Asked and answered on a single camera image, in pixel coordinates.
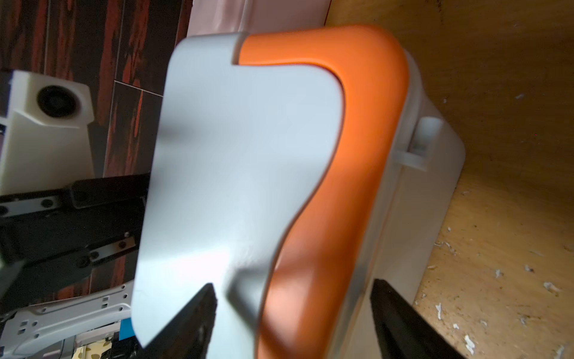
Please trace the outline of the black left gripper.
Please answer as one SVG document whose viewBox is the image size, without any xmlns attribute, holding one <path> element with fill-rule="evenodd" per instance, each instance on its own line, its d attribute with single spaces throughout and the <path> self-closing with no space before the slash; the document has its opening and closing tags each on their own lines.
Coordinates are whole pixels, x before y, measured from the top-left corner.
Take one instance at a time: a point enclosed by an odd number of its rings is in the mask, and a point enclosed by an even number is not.
<svg viewBox="0 0 574 359">
<path fill-rule="evenodd" d="M 1 312 L 23 308 L 138 249 L 148 174 L 1 196 Z"/>
</svg>

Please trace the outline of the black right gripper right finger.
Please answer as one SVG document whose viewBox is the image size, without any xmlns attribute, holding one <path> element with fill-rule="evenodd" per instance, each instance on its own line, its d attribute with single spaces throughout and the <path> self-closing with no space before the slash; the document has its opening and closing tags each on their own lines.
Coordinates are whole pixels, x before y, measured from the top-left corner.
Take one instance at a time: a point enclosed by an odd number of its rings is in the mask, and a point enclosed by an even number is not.
<svg viewBox="0 0 574 359">
<path fill-rule="evenodd" d="M 370 304 L 381 357 L 463 359 L 387 281 L 374 280 Z"/>
</svg>

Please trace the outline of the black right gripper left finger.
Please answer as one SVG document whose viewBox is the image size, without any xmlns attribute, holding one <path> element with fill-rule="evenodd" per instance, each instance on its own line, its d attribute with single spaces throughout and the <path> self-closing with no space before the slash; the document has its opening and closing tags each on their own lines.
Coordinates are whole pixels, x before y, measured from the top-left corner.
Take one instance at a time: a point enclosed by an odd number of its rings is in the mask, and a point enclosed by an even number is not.
<svg viewBox="0 0 574 359">
<path fill-rule="evenodd" d="M 148 358 L 206 358 L 218 300 L 206 284 L 147 346 Z"/>
</svg>

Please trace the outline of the white orange handled box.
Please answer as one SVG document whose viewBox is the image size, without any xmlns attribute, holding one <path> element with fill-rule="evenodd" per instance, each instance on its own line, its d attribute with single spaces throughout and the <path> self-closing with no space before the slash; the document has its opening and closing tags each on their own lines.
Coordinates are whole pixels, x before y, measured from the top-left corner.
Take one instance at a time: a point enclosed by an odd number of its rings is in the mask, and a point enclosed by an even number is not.
<svg viewBox="0 0 574 359">
<path fill-rule="evenodd" d="M 146 200 L 138 357 L 212 284 L 206 358 L 383 358 L 373 282 L 412 306 L 465 155 L 381 28 L 186 38 Z"/>
</svg>

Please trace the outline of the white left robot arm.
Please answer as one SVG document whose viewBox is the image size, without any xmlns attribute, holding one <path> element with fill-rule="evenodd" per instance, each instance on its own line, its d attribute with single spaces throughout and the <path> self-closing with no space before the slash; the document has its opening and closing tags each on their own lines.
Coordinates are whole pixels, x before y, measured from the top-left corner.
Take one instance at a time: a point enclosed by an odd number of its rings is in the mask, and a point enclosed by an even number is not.
<svg viewBox="0 0 574 359">
<path fill-rule="evenodd" d="M 133 284 L 37 303 L 138 249 L 146 174 L 77 181 L 1 197 L 1 356 L 73 349 L 76 337 L 128 318 Z"/>
</svg>

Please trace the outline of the pink medicine chest box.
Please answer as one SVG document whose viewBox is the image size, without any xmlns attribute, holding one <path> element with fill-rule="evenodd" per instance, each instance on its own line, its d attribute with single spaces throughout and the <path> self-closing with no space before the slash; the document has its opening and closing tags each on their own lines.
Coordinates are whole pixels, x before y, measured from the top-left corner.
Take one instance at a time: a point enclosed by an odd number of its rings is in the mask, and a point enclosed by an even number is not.
<svg viewBox="0 0 574 359">
<path fill-rule="evenodd" d="M 298 31 L 324 26 L 330 0 L 203 0 L 192 3 L 188 37 Z"/>
</svg>

